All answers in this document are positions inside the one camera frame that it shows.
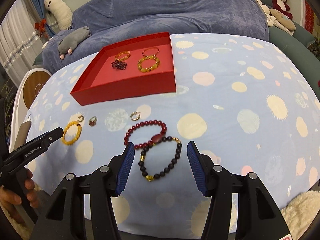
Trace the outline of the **person's left hand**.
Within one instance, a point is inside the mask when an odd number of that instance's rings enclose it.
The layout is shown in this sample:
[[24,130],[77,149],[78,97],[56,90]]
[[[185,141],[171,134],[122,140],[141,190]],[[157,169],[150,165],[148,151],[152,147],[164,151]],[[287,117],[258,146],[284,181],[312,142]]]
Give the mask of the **person's left hand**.
[[[26,169],[27,179],[24,181],[24,186],[27,191],[27,199],[30,202],[30,206],[33,208],[39,207],[39,198],[35,191],[35,183],[32,180],[33,173],[31,170]],[[14,192],[1,187],[1,204],[8,211],[10,217],[14,219],[18,224],[24,224],[24,220],[16,210],[15,206],[21,205],[21,198]]]

